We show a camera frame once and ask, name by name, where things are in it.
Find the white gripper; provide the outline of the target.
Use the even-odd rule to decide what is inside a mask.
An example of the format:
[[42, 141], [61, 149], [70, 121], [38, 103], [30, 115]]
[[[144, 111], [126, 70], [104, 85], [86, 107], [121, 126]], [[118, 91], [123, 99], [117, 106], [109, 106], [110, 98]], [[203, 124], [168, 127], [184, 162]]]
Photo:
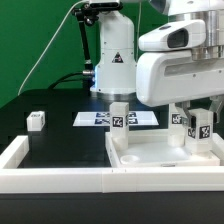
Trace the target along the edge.
[[224, 107], [224, 58], [193, 61], [190, 50], [144, 53], [136, 72], [136, 93], [141, 103], [150, 107], [176, 103], [182, 124], [191, 128], [189, 100], [212, 96], [209, 110], [213, 112], [214, 123], [220, 122]]

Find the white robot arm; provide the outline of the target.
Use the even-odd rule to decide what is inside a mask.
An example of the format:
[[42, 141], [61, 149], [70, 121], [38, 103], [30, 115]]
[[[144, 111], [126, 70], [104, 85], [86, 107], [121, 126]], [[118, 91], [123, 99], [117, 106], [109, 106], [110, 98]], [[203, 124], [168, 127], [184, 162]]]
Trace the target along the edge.
[[134, 38], [118, 7], [130, 0], [90, 0], [99, 12], [101, 58], [96, 94], [136, 94], [155, 107], [174, 103], [191, 127], [189, 102], [209, 97], [213, 121], [224, 108], [224, 0], [146, 0], [168, 22]]

